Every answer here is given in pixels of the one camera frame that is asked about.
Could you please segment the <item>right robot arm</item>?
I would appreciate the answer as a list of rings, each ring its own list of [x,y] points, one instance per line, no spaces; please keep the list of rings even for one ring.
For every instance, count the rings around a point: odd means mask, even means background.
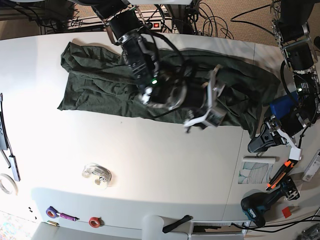
[[[187,109],[188,116],[183,122],[186,131],[192,126],[218,127],[222,123],[226,112],[217,103],[225,87],[217,79],[221,65],[211,68],[205,80],[197,80],[199,65],[186,59],[168,38],[138,19],[136,6],[129,7],[123,0],[97,0],[91,7],[103,21],[110,41],[121,46],[142,104],[162,109],[166,114]],[[157,38],[177,54],[179,68],[161,60]]]

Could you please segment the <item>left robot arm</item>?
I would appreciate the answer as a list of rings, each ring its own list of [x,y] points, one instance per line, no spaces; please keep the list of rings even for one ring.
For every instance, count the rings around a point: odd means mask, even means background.
[[[304,134],[320,116],[318,57],[308,24],[315,4],[315,0],[274,0],[270,5],[273,35],[284,58],[280,79],[286,95],[269,104],[270,116],[248,144],[250,153],[288,145],[289,158],[298,161],[302,142],[296,142],[295,135]]]

